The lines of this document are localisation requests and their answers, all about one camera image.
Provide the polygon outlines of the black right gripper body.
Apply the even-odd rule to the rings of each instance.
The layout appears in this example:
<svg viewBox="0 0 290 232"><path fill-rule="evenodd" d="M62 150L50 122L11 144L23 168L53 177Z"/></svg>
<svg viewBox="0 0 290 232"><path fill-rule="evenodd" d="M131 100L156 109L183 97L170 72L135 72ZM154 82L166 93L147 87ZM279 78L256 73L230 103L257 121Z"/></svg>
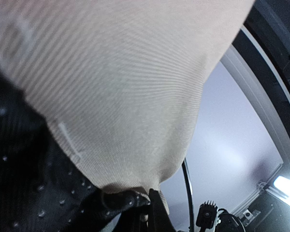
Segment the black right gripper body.
<svg viewBox="0 0 290 232"><path fill-rule="evenodd" d="M218 219L220 223L217 224L218 232L245 232L245 227L238 217L229 213L226 209L218 210Z"/></svg>

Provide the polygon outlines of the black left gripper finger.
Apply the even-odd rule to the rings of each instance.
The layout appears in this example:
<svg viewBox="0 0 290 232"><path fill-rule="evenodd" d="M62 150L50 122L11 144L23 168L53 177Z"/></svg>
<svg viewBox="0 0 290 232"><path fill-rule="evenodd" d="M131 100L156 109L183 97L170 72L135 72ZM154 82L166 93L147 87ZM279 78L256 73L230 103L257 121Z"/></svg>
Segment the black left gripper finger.
<svg viewBox="0 0 290 232"><path fill-rule="evenodd" d="M147 232L176 232L158 191L149 190L150 202L145 208L148 215Z"/></svg>

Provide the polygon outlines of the beige fabric pet tent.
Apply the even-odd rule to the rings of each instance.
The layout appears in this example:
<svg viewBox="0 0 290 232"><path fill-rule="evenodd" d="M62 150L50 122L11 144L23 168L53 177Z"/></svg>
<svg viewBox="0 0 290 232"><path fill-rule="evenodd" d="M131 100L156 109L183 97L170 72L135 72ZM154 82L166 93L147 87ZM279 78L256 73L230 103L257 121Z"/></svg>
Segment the beige fabric pet tent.
<svg viewBox="0 0 290 232"><path fill-rule="evenodd" d="M146 232L253 4L0 0L0 232Z"/></svg>

